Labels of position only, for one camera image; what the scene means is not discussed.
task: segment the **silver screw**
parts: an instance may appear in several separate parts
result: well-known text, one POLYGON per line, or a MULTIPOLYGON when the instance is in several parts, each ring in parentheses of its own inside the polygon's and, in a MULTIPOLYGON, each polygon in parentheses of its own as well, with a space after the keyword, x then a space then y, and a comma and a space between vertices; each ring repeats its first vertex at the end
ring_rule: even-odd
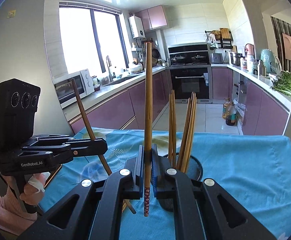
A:
POLYGON ((120 174, 122 176, 127 176, 130 174, 130 171, 128 169, 122 169, 122 170, 120 170, 120 174))
POLYGON ((207 186, 213 186, 214 185, 214 180, 213 179, 205 179, 204 184, 207 186))
POLYGON ((167 174, 169 175, 176 175, 176 170, 173 168, 167 169, 167 174))
POLYGON ((89 179, 85 179, 85 180, 83 180, 83 181, 81 182, 81 185, 82 185, 83 187, 89 187, 91 184, 92 184, 92 181, 89 180, 89 179))

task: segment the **hand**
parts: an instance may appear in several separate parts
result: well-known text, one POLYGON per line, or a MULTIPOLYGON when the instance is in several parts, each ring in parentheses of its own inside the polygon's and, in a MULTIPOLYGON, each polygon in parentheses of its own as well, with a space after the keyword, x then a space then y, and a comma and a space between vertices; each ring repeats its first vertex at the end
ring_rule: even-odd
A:
MULTIPOLYGON (((33 174, 33 176, 38 179, 42 185, 45 184, 45 177, 42 173, 33 174)), ((12 177, 11 176, 2 176, 4 180, 7 182, 9 187, 12 187, 12 177)), ((44 192, 38 192, 38 189, 34 186, 27 183, 23 188, 23 193, 20 194, 20 199, 29 205, 36 206, 44 197, 44 192)))

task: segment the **faucet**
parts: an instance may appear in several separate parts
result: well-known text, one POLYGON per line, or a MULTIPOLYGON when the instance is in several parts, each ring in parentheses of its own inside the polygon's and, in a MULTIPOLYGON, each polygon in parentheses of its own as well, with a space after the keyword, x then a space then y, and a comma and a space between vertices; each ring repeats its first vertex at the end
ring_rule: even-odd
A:
POLYGON ((111 64, 111 60, 110 60, 109 55, 106 56, 106 62, 107 62, 108 73, 109 73, 109 81, 112 82, 113 78, 115 78, 116 76, 115 75, 113 76, 111 74, 110 67, 112 66, 112 64, 111 64))

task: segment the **tile floor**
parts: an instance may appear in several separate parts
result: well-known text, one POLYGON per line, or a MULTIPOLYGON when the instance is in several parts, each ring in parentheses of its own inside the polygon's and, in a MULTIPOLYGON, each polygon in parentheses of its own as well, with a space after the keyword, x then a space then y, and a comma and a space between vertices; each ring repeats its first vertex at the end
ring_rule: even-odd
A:
MULTIPOLYGON (((176 104, 176 130, 183 131, 187 104, 176 104)), ((153 130, 169 130, 169 107, 156 122, 153 130)), ((236 125, 228 126, 222 118, 222 104, 197 104, 195 132, 225 133, 239 135, 236 125)))

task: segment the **oven handle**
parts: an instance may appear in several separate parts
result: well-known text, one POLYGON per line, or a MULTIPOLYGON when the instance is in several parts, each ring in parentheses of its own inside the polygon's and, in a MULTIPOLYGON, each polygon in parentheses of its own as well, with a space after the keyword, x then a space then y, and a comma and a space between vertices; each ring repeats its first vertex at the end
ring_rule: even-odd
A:
POLYGON ((174 77, 175 79, 179 78, 204 78, 204 76, 195 76, 195 77, 174 77))

